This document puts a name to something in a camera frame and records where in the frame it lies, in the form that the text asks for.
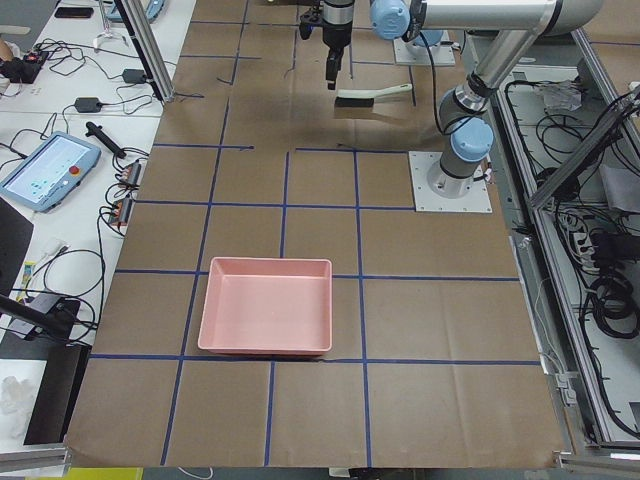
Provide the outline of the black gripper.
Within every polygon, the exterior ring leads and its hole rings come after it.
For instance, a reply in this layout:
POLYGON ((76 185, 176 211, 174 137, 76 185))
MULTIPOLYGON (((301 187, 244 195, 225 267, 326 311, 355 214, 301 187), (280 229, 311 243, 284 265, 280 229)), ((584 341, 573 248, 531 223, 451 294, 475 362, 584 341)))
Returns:
POLYGON ((325 64, 325 79, 329 90, 336 89, 343 49, 351 42, 354 5, 355 2, 349 0, 314 1, 299 17, 301 38, 308 40, 314 31, 321 30, 323 42, 330 49, 325 64))

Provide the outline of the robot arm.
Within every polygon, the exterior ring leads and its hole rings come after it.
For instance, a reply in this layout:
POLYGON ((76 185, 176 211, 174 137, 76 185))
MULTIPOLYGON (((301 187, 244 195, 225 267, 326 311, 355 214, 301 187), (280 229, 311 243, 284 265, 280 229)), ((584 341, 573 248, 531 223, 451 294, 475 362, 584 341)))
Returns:
POLYGON ((413 40, 406 43, 405 46, 410 50, 437 47, 444 40, 444 36, 445 30, 423 29, 413 40))
POLYGON ((496 37, 465 81, 436 103, 447 142, 427 174, 430 189, 448 199, 468 194, 494 134, 482 120, 488 100, 520 58, 544 36, 570 33, 591 21, 600 1, 373 1, 370 21, 384 40, 411 43, 426 30, 494 31, 496 37))

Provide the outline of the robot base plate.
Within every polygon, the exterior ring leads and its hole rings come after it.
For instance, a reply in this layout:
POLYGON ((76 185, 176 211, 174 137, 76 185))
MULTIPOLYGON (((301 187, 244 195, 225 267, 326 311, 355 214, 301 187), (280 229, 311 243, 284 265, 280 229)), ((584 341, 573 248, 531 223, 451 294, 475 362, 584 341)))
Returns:
POLYGON ((405 43, 401 39, 393 41, 395 63, 404 66, 453 67, 456 64, 454 44, 447 35, 443 40, 429 48, 405 43))
POLYGON ((486 176, 480 166, 466 179, 448 176, 441 152, 410 151, 409 170, 418 213, 491 214, 486 176))

